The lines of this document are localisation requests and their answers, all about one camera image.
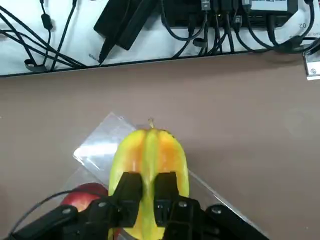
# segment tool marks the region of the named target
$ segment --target apple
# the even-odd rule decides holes
[[[100,183],[90,182],[82,184],[75,189],[89,191],[108,196],[108,190]],[[61,202],[61,205],[72,205],[78,209],[78,212],[85,210],[89,204],[100,197],[86,192],[71,192]]]

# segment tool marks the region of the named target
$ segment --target sticker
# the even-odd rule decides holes
[[[251,10],[288,11],[288,0],[252,0]]]

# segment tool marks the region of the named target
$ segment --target black power brick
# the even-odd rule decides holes
[[[158,0],[108,1],[93,27],[105,38],[105,44],[101,50],[103,60],[114,45],[125,50],[131,48],[157,3]]]

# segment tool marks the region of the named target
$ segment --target starfruit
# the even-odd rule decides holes
[[[139,240],[162,239],[165,229],[157,227],[154,215],[154,180],[159,173],[175,172],[180,196],[189,196],[188,168],[185,152],[169,132],[139,129],[129,134],[118,146],[110,172],[109,195],[118,185],[123,172],[140,173],[142,199],[133,228],[124,230]]]

